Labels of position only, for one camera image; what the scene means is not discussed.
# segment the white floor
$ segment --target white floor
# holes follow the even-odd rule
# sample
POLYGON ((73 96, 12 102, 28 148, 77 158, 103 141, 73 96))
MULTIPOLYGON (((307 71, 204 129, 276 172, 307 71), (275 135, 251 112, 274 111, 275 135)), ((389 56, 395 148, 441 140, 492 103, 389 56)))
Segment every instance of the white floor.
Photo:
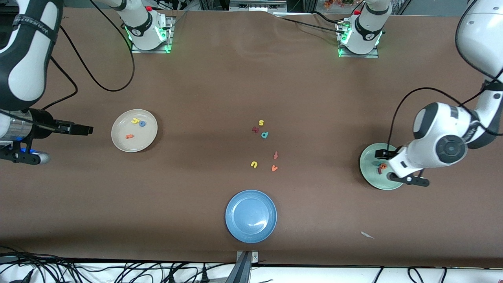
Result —
MULTIPOLYGON (((123 270, 124 264, 113 263, 113 264, 80 264, 79 266, 84 266, 88 269, 97 270, 108 266, 119 266, 121 268, 109 269, 97 273, 90 273, 81 270, 84 276, 86 276, 91 282, 96 283, 114 283, 116 278, 120 275, 123 270)), ((141 266, 142 268, 147 268, 152 266, 152 264, 145 264, 141 266)), ((163 264, 163 267, 170 267, 171 264, 163 264)), ((187 266, 193 266, 201 271, 202 264, 189 264, 187 266)), ((7 265, 1 265, 0 271, 3 270, 7 265)), ((233 265, 225 265, 208 271, 208 277, 210 279, 227 277, 232 270, 233 265)), ((13 266, 0 274, 0 283, 9 283, 14 280, 22 280, 25 275, 32 270, 30 266, 18 267, 13 266)), ((417 269, 423 278, 424 283, 440 283, 443 269, 441 268, 418 268, 417 269)), ((259 267, 254 268, 251 274, 250 283, 264 283, 269 281, 271 283, 294 283, 294 282, 316 282, 316 283, 372 283, 379 268, 358 268, 358 267, 259 267)), ((131 280, 139 275, 141 270, 134 270, 129 273, 122 282, 131 282, 131 280)), ((150 276, 143 276, 135 280, 136 283, 152 283, 160 282, 162 278, 167 276, 168 270, 150 270, 147 272, 151 274, 150 276)), ((187 279, 192 277, 196 273, 194 268, 191 269, 181 269, 175 273, 175 281, 177 283, 184 283, 187 279)), ((46 282, 55 282, 48 274, 45 274, 46 282)), ((412 272, 413 279, 420 283, 421 281, 412 272)), ((68 273, 64 274, 66 282, 74 282, 68 273)), ((445 283, 498 283, 500 279, 503 279, 503 270, 500 269, 464 269, 464 268, 450 268, 447 270, 447 276, 445 278, 445 283)), ((407 268, 384 268, 381 273, 378 283, 400 283, 400 282, 410 282, 407 275, 407 268)), ((35 269, 31 283, 43 283, 40 272, 35 269)))

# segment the green plate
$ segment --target green plate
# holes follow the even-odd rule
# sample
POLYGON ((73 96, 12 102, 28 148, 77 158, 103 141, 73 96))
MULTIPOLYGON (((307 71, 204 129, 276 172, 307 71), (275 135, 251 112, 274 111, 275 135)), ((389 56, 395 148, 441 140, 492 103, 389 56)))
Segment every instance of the green plate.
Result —
MULTIPOLYGON (((360 172, 362 172, 365 180, 367 180, 367 182, 372 186, 380 190, 394 190, 403 185, 403 183, 388 180, 386 176, 389 172, 391 172, 391 168, 389 167, 387 160, 375 158, 376 150, 383 150, 386 149, 386 147, 387 144, 385 143, 377 143, 369 145, 366 149, 364 149, 360 155, 360 172), (382 174, 379 175, 377 168, 381 163, 388 165, 388 168, 386 170, 382 170, 382 174)), ((390 145, 389 149, 395 150, 396 148, 390 145)))

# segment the paper scrap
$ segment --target paper scrap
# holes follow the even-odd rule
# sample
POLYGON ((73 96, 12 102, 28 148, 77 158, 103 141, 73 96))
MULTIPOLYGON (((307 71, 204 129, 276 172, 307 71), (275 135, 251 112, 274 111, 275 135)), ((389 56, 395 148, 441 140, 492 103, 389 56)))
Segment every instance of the paper scrap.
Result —
POLYGON ((362 235, 367 237, 367 238, 372 238, 372 239, 375 239, 374 237, 370 236, 369 234, 365 233, 362 231, 362 235))

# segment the brown table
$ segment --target brown table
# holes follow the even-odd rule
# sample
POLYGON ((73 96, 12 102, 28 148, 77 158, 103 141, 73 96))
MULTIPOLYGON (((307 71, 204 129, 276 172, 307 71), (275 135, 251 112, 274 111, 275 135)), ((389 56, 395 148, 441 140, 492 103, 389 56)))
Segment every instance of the brown table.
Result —
MULTIPOLYGON (((65 16, 98 80, 124 84, 131 63, 116 31, 95 10, 65 16)), ((380 58, 359 59, 339 58, 330 32, 266 13, 189 12, 172 53, 135 54, 136 76, 118 93, 99 89, 60 36, 53 55, 79 94, 50 112, 95 132, 37 140, 52 155, 47 165, 1 162, 0 241, 71 257, 232 261, 253 249, 269 263, 501 266, 503 139, 426 170, 427 188, 377 190, 358 168, 362 149, 386 141, 410 90, 437 87, 460 100, 478 91, 482 76, 454 47, 457 22, 390 17, 380 58), (148 150, 128 154, 110 130, 135 108, 157 117, 159 133, 148 150), (266 140, 251 131, 258 120, 266 140), (267 193, 278 210, 273 234, 254 245, 224 221, 228 201, 247 189, 267 193)), ((71 92, 51 65, 36 107, 71 92)), ((392 144, 413 138, 415 114, 434 101, 448 102, 429 91, 406 101, 392 144)))

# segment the plate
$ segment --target plate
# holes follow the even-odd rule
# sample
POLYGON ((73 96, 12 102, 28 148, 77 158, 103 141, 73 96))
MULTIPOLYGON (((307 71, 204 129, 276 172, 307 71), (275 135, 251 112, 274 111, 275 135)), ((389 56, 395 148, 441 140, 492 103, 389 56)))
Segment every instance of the plate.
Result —
POLYGON ((254 244, 265 240, 276 226, 277 212, 273 201, 257 190, 235 195, 227 205, 225 222, 238 240, 254 244))
MULTIPOLYGON (((386 149, 387 146, 388 144, 385 143, 372 144, 365 148, 362 155, 360 155, 360 172, 362 172, 363 177, 369 184, 380 190, 394 190, 403 185, 403 183, 390 181, 388 179, 387 175, 391 172, 391 167, 387 160, 375 158, 376 150, 386 149), (377 167, 381 163, 386 164, 387 169, 382 170, 382 174, 379 174, 377 167)), ((389 149, 395 150, 396 148, 390 145, 389 149)))
POLYGON ((152 113, 142 110, 129 110, 115 120, 112 126, 112 142, 114 145, 124 152, 138 152, 147 148, 157 136, 157 120, 152 113), (140 123, 132 123, 136 118, 145 122, 145 126, 141 127, 140 123))

